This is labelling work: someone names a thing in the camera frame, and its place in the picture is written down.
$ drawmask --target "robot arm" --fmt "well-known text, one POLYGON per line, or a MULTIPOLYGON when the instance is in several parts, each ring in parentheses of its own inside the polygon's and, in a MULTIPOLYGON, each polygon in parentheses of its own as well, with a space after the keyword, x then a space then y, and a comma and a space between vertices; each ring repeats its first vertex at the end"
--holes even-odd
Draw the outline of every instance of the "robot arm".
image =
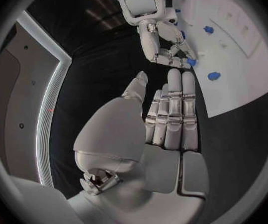
POLYGON ((195 53, 173 24, 177 22, 175 10, 166 7, 165 0, 119 2, 126 21, 137 26, 143 52, 149 61, 177 68, 190 68, 196 64, 195 53), (170 50, 161 48, 159 36, 173 44, 170 50), (185 58, 176 57, 180 50, 186 55, 185 58))

